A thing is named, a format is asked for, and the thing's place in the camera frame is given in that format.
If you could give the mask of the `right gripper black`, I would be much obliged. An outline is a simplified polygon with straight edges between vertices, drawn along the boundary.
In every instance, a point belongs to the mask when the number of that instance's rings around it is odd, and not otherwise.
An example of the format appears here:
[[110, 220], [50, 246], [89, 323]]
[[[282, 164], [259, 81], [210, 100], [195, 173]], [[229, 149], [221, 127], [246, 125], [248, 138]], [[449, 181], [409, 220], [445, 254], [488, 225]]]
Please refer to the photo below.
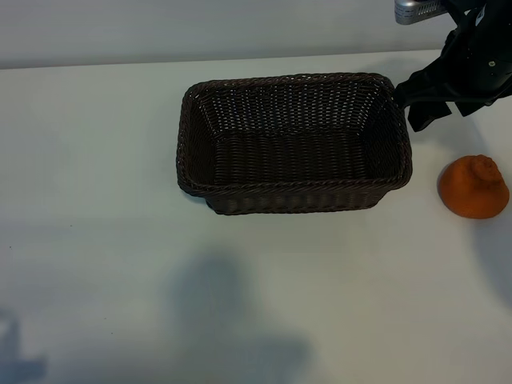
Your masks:
[[511, 2], [444, 1], [457, 28], [440, 58], [395, 87], [394, 100], [408, 106], [413, 132], [451, 115], [454, 101], [468, 116], [511, 96]]

